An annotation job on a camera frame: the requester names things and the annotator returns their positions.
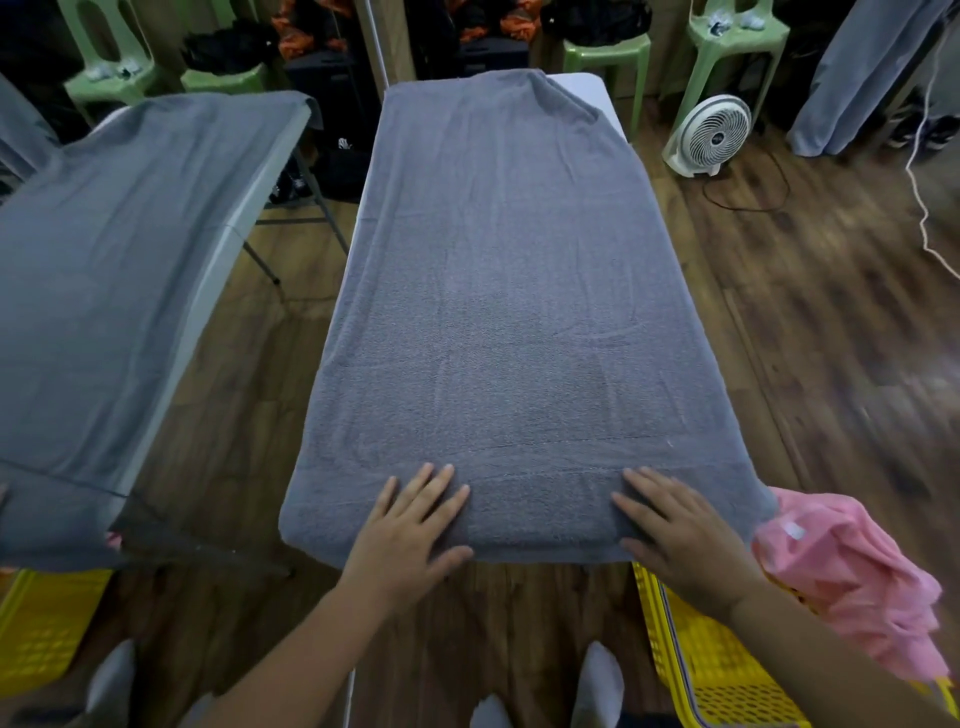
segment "yellow plastic crate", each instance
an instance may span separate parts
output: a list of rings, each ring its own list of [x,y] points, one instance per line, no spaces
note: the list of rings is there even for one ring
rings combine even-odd
[[[634,576],[657,675],[669,688],[684,728],[810,728],[796,704],[733,632],[697,612],[639,564],[634,564]],[[927,685],[914,687],[932,692]],[[934,699],[957,717],[949,680],[943,678],[935,687]]]
[[[8,576],[0,602],[0,697],[61,677],[97,611],[111,571]]]

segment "table leg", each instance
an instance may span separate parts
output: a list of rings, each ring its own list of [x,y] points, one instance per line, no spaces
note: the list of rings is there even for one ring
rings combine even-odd
[[[340,243],[340,247],[344,251],[344,255],[349,255],[349,245],[347,245],[347,239],[344,238],[344,234],[340,232],[340,226],[337,225],[337,220],[333,216],[333,213],[330,212],[330,208],[326,206],[326,200],[320,193],[320,185],[317,184],[317,178],[314,177],[313,172],[310,171],[310,167],[307,165],[306,159],[303,158],[303,154],[300,149],[294,150],[294,159],[297,161],[300,174],[306,180],[307,186],[310,187],[310,192],[313,193],[314,202],[316,202],[320,209],[324,211],[326,222],[328,222],[330,227],[333,228],[333,234],[337,236],[337,242]]]

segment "black bag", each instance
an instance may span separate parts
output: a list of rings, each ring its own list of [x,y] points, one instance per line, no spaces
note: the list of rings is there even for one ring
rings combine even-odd
[[[279,36],[272,27],[238,18],[231,28],[188,35],[181,52],[188,68],[229,76],[270,63],[276,57],[278,43]]]
[[[650,30],[645,0],[554,0],[540,14],[543,30],[576,45],[614,45]]]

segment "electric fan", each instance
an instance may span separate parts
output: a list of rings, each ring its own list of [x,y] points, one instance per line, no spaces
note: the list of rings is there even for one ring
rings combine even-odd
[[[670,135],[663,161],[678,175],[711,177],[739,151],[753,126],[750,108],[736,96],[722,94],[701,101]]]

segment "pink towel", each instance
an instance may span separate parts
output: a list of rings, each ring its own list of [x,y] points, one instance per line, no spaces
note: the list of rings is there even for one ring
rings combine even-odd
[[[904,680],[949,674],[930,639],[940,584],[911,564],[851,497],[771,488],[780,514],[756,532],[754,555],[845,639]]]

